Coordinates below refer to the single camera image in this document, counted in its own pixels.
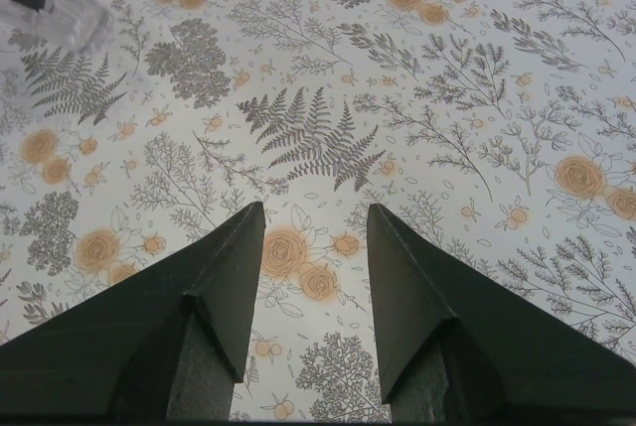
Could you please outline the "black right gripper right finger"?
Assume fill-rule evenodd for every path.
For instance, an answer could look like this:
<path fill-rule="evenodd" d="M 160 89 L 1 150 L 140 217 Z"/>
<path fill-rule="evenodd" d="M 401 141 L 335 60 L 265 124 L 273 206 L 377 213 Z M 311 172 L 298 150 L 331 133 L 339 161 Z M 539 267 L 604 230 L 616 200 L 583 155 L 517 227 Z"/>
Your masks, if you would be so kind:
<path fill-rule="evenodd" d="M 370 206 L 382 401 L 395 422 L 631 422 L 635 368 Z"/>

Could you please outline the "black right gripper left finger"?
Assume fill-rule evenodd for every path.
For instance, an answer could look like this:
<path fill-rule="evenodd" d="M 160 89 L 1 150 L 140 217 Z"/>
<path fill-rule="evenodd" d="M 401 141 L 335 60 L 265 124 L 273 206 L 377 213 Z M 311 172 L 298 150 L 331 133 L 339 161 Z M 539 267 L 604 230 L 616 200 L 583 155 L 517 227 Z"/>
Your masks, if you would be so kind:
<path fill-rule="evenodd" d="M 5 419 L 226 419 L 264 241 L 254 202 L 1 349 Z"/>

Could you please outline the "small clear glass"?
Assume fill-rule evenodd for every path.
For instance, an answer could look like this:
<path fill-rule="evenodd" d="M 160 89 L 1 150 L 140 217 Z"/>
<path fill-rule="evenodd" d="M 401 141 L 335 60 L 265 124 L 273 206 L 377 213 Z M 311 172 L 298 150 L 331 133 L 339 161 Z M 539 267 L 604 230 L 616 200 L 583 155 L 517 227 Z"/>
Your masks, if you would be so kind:
<path fill-rule="evenodd" d="M 97 0 L 46 0 L 39 12 L 1 0 L 1 21 L 79 55 L 100 50 L 112 27 Z"/>

